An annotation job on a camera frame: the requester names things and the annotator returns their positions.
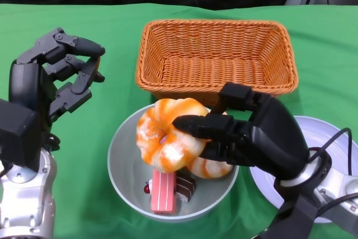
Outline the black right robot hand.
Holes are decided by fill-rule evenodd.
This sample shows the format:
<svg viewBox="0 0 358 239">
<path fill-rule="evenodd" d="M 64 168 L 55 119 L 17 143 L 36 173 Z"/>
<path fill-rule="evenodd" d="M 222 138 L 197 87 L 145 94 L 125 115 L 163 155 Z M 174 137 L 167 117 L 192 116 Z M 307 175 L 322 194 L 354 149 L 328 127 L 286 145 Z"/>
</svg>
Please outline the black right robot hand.
<svg viewBox="0 0 358 239">
<path fill-rule="evenodd" d="M 208 141 L 202 158 L 256 166 L 281 180 L 295 178 L 304 170 L 309 149 L 281 101 L 236 83 L 226 83 L 218 96 L 207 115 L 184 115 L 173 121 L 176 129 Z"/>
</svg>

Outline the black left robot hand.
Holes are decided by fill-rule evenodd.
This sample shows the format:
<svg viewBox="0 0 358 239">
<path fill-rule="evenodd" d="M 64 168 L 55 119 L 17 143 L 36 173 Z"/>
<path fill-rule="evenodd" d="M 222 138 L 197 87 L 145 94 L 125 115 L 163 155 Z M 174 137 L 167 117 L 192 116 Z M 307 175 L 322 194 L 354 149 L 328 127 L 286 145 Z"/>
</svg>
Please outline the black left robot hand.
<svg viewBox="0 0 358 239">
<path fill-rule="evenodd" d="M 105 80 L 98 71 L 104 53 L 100 44 L 58 27 L 13 61 L 8 99 L 38 113 L 41 130 L 50 131 L 91 98 L 91 84 Z"/>
</svg>

